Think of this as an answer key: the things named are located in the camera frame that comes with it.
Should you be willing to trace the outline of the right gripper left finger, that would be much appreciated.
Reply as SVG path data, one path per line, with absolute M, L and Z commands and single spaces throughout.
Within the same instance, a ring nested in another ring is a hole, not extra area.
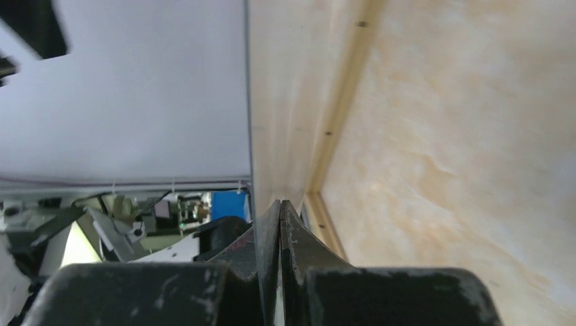
M 276 308 L 275 201 L 204 262 L 73 264 L 49 277 L 25 325 L 272 325 Z

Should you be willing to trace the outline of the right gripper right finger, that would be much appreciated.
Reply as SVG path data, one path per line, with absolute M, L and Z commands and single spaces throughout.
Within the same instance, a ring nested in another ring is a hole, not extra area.
M 287 325 L 500 325 L 489 290 L 460 268 L 358 268 L 279 208 Z

